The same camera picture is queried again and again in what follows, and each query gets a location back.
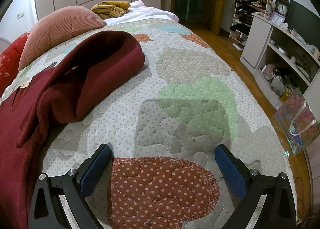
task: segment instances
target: orange patch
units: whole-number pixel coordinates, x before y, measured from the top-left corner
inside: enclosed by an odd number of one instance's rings
[[[146,34],[138,34],[138,35],[134,35],[134,38],[140,43],[140,42],[148,42],[148,41],[152,41],[150,39],[150,37]]]
[[[113,228],[179,229],[209,214],[220,197],[210,171],[169,157],[114,158],[109,183]]]
[[[185,39],[188,39],[194,43],[197,43],[200,46],[203,46],[204,48],[208,48],[209,46],[198,36],[196,36],[195,34],[191,34],[191,35],[180,35]]]

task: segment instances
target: black screen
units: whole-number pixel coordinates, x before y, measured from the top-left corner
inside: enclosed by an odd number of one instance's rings
[[[287,23],[289,29],[295,29],[307,43],[320,48],[320,18],[316,14],[290,0]]]

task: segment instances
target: patchwork quilt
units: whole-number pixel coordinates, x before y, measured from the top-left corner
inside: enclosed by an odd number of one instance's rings
[[[296,201],[288,160],[257,101],[201,38],[174,21],[122,23],[66,41],[20,71],[1,100],[103,30],[132,34],[145,66],[83,121],[52,130],[40,172],[64,175],[106,143],[113,163],[86,198],[104,228],[219,229],[239,203],[214,159],[215,147],[225,144],[248,168],[270,176],[287,173]],[[61,199],[70,224],[78,228]],[[261,197],[248,228],[263,202]]]

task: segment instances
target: gift bag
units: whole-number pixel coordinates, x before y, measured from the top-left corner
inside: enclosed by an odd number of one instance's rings
[[[308,103],[297,88],[274,114],[294,154],[304,150],[320,132]]]

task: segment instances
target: blue gripper pad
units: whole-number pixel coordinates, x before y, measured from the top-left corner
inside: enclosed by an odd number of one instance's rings
[[[90,159],[86,159],[83,162],[83,164],[85,164],[85,162],[88,160],[92,163],[88,162],[91,165],[88,167],[87,171],[84,173],[84,175],[81,177],[81,180],[80,180],[81,197],[85,198],[87,196],[92,195],[93,190],[97,186],[97,183],[100,177],[102,176],[102,173],[106,169],[108,163],[110,162],[110,159],[111,159],[110,147],[106,144],[102,144]]]
[[[236,165],[220,145],[216,147],[214,156],[220,171],[227,180],[233,193],[243,199],[247,193],[246,181]]]

